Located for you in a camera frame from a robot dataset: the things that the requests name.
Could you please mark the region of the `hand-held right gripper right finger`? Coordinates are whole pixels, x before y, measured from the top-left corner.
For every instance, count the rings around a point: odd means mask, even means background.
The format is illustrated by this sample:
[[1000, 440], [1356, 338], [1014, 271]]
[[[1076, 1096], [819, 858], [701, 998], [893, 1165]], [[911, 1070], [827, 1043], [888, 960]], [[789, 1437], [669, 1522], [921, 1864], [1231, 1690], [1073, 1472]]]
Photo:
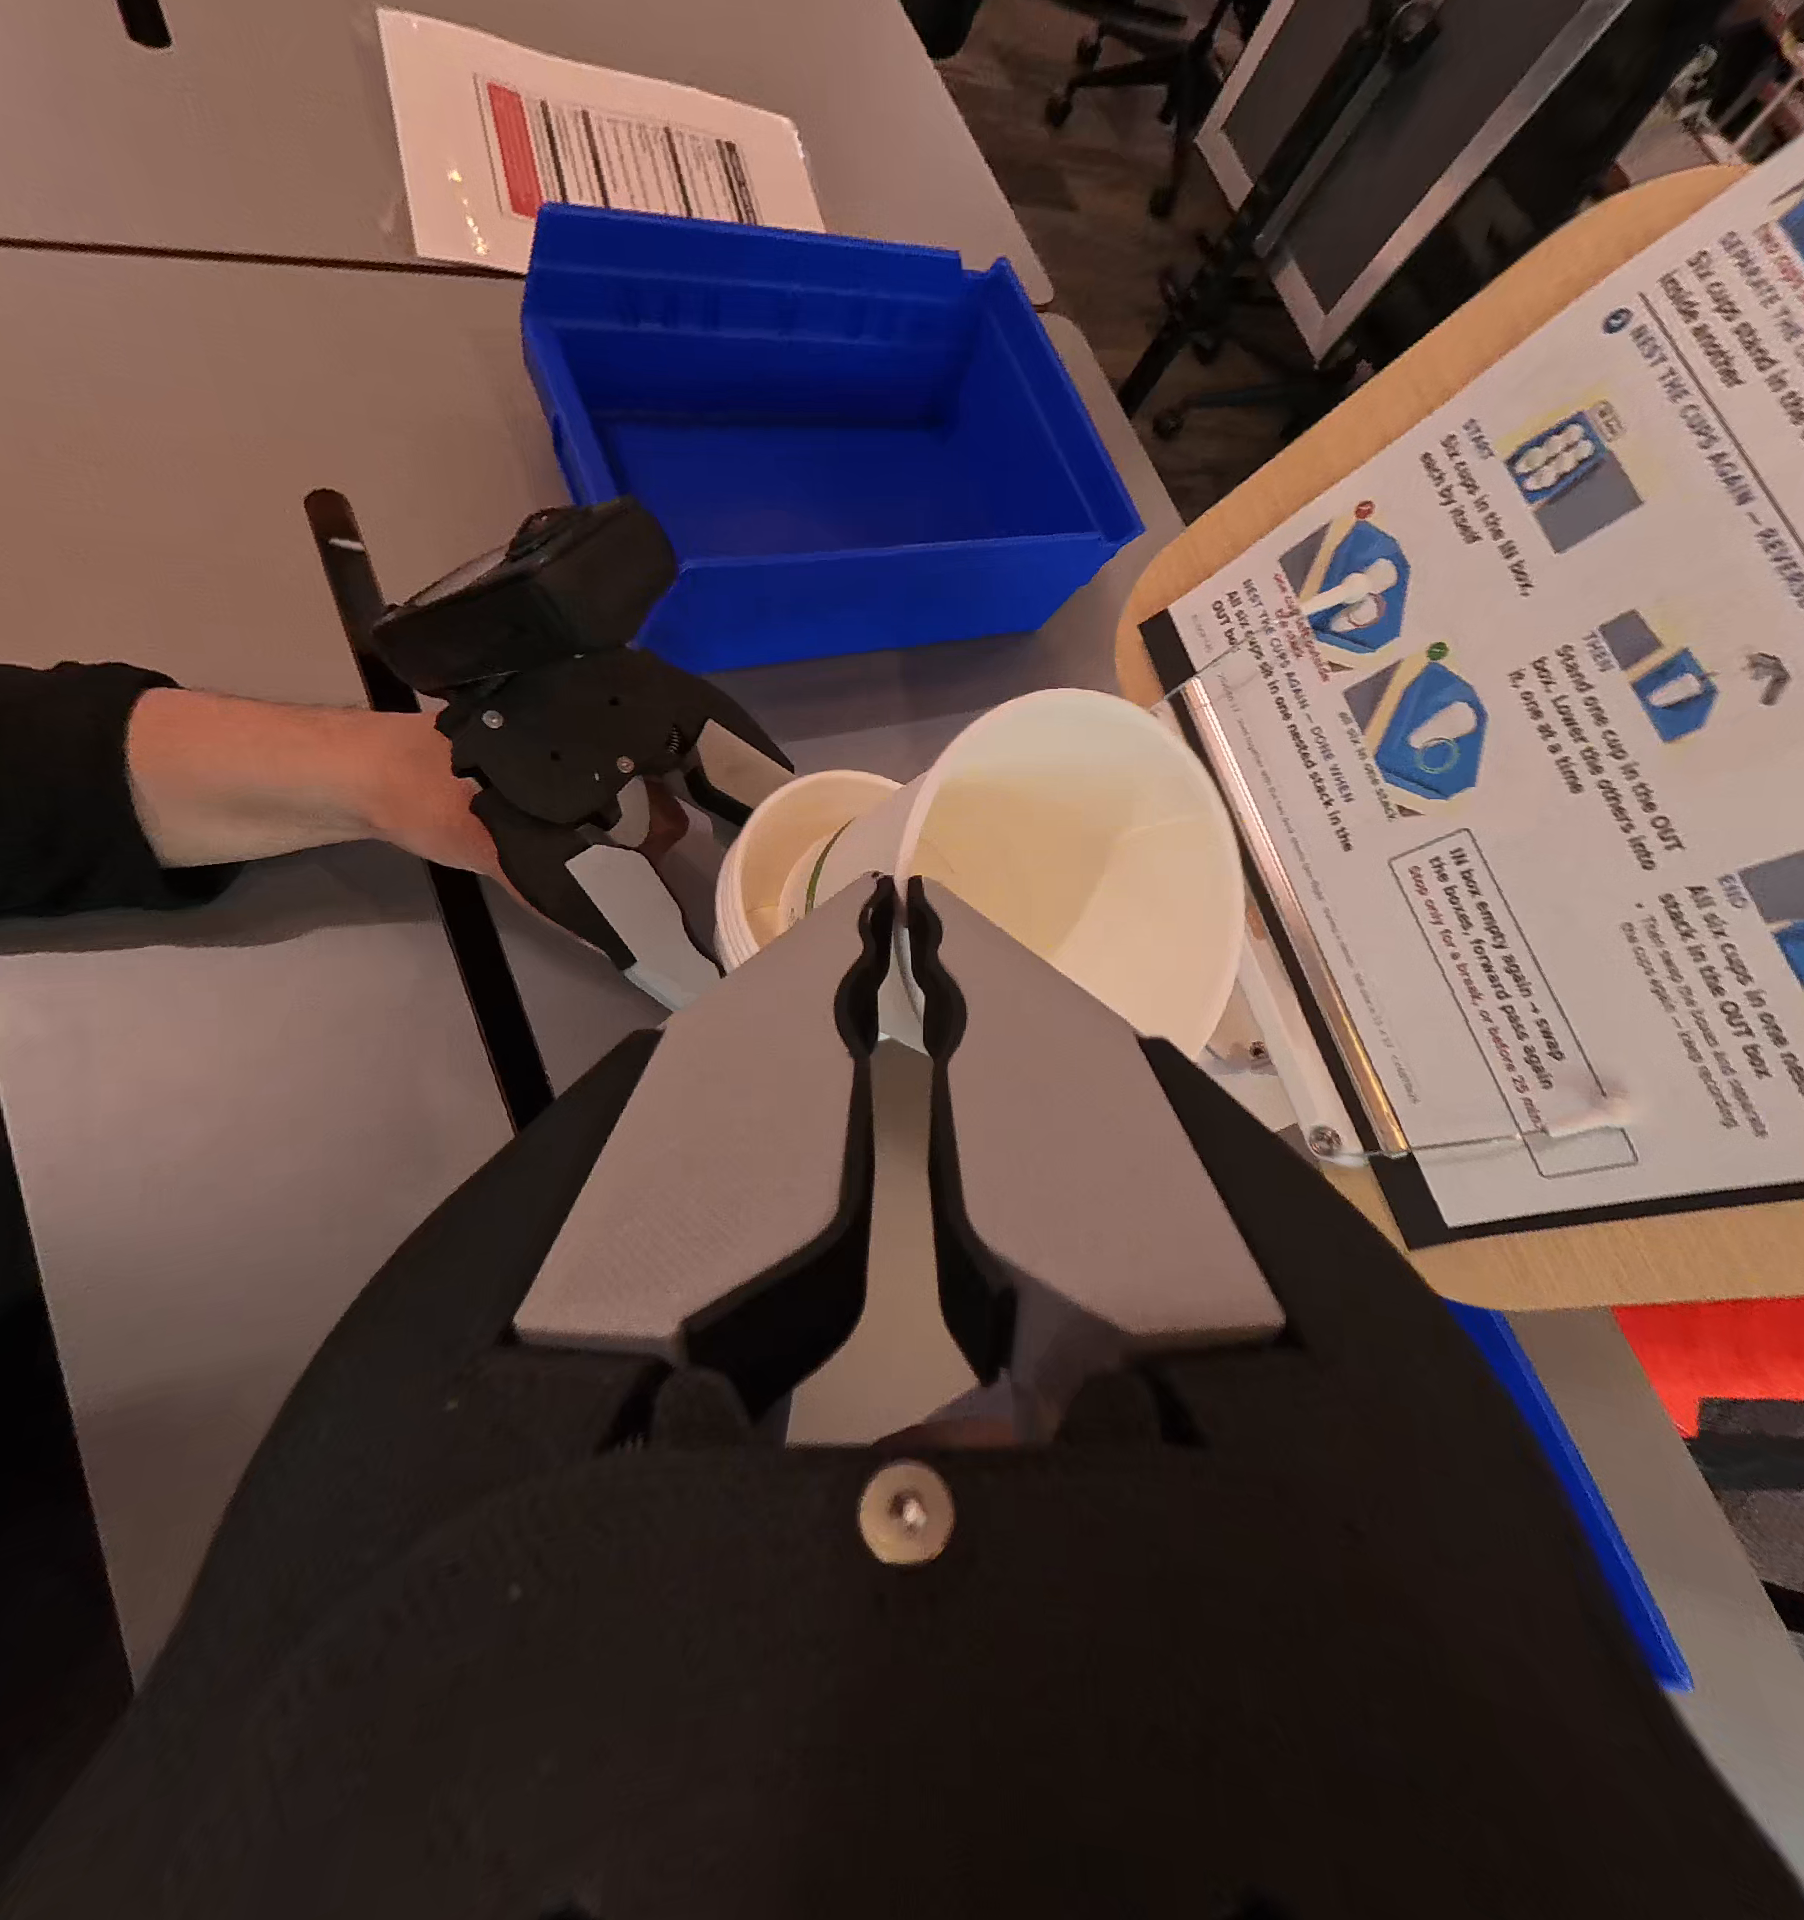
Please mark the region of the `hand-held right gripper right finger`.
[[1132, 1026], [936, 881], [905, 896], [944, 1323], [976, 1380], [1073, 1395], [1286, 1323]]

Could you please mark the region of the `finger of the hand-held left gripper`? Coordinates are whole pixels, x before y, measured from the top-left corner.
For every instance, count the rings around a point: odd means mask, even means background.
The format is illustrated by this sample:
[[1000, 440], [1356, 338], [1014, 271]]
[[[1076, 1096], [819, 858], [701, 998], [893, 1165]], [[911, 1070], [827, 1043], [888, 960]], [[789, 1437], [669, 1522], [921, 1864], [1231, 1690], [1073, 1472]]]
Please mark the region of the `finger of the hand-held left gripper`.
[[682, 1011], [718, 984], [717, 961], [696, 946], [680, 901], [641, 852], [601, 842], [577, 850], [560, 870], [574, 893], [569, 930], [664, 1011]]
[[744, 826], [796, 773], [773, 749], [706, 719], [684, 758], [684, 789], [715, 823]]

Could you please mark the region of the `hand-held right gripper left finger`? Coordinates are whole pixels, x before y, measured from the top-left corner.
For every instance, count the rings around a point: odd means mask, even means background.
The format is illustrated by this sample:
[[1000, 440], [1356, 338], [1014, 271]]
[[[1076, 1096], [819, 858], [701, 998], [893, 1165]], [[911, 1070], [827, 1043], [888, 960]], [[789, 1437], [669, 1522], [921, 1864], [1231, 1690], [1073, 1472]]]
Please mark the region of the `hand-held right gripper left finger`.
[[770, 1410], [862, 1318], [893, 882], [858, 877], [672, 1013], [512, 1318]]

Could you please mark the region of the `stack of white cups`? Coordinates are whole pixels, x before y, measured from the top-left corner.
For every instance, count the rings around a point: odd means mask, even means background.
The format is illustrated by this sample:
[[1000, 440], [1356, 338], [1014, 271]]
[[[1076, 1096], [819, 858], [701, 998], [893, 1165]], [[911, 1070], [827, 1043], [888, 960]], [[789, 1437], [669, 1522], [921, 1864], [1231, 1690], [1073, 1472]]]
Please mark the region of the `stack of white cups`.
[[735, 972], [811, 911], [815, 873], [827, 850], [899, 783], [878, 773], [797, 775], [754, 808], [724, 850], [715, 892], [715, 943], [722, 972]]

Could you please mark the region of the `blue plastic bin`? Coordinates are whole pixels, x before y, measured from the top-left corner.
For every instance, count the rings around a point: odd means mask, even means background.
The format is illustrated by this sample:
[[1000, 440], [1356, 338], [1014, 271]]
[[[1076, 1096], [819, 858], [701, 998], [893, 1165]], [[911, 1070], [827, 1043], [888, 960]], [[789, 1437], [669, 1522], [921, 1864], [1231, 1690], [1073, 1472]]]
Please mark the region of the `blue plastic bin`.
[[1449, 1311], [1538, 1441], [1580, 1535], [1592, 1549], [1606, 1592], [1658, 1687], [1669, 1694], [1689, 1694], [1694, 1674], [1683, 1650], [1509, 1318], [1486, 1306], [1449, 1305]]
[[664, 532], [638, 640], [694, 672], [1037, 631], [1142, 532], [1006, 259], [549, 203], [522, 346], [569, 499]]

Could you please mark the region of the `white paper cup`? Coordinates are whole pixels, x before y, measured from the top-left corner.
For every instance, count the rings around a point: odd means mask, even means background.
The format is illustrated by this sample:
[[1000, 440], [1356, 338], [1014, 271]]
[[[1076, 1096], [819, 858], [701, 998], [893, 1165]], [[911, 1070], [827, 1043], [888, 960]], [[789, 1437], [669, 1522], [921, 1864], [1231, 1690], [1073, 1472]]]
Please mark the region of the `white paper cup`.
[[1199, 1057], [1235, 990], [1247, 885], [1203, 762], [1149, 711], [1042, 689], [975, 719], [911, 782], [819, 828], [791, 927], [860, 875], [935, 881], [1144, 1036]]

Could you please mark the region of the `person's left forearm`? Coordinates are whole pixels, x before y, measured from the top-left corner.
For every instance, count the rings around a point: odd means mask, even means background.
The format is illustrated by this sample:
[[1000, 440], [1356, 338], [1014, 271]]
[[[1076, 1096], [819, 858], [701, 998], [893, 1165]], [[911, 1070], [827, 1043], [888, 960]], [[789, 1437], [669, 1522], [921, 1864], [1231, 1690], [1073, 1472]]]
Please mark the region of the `person's left forearm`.
[[133, 709], [174, 684], [123, 663], [0, 663], [0, 923], [217, 900], [240, 864], [165, 867], [133, 802]]

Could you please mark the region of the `person's left hand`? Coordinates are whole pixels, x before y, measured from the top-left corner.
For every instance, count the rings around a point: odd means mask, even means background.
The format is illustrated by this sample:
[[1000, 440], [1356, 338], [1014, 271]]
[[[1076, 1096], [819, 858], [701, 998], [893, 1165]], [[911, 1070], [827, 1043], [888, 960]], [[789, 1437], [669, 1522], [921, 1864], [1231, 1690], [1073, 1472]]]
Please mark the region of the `person's left hand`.
[[224, 855], [377, 842], [435, 867], [500, 879], [474, 783], [424, 714], [239, 703], [224, 775]]

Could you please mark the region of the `laminated paper sheet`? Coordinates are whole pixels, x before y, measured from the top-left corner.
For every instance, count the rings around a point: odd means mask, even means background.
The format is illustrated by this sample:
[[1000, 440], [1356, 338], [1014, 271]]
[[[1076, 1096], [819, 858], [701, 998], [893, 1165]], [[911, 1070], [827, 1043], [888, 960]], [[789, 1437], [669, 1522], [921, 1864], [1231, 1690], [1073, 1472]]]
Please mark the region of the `laminated paper sheet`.
[[545, 205], [824, 231], [780, 112], [417, 12], [375, 25], [421, 259], [524, 275]]

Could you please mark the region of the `printed instruction sheet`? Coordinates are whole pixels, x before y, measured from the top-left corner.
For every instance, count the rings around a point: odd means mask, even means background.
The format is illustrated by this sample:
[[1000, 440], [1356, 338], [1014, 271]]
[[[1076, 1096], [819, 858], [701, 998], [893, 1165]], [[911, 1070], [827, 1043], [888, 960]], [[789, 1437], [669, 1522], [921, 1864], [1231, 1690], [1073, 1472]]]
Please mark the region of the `printed instruction sheet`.
[[1451, 1226], [1804, 1181], [1804, 134], [1167, 610]]

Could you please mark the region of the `grey framed panel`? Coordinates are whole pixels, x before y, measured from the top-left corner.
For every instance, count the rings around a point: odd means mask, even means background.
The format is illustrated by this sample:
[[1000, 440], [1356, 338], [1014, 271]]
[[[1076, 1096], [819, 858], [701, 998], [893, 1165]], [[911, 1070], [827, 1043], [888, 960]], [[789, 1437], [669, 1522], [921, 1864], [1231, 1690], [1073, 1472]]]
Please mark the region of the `grey framed panel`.
[[1262, 245], [1321, 356], [1367, 314], [1418, 332], [1568, 221], [1724, 4], [1433, 4]]

